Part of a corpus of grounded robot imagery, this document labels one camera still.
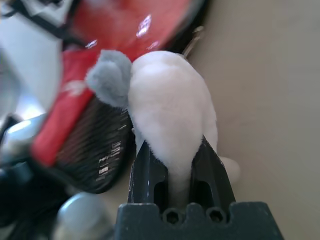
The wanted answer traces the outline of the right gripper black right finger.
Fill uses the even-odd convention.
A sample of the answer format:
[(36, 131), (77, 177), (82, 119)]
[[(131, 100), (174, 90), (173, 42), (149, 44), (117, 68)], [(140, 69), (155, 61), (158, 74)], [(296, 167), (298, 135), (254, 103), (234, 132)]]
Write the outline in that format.
[(232, 203), (235, 196), (221, 159), (205, 137), (191, 168), (191, 201), (193, 203)]

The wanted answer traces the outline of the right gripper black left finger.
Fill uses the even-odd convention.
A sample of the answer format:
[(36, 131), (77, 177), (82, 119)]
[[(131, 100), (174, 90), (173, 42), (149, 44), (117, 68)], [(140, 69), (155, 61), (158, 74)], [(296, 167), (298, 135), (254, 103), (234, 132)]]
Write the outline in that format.
[(144, 142), (134, 160), (129, 180), (128, 203), (168, 203), (168, 170)]

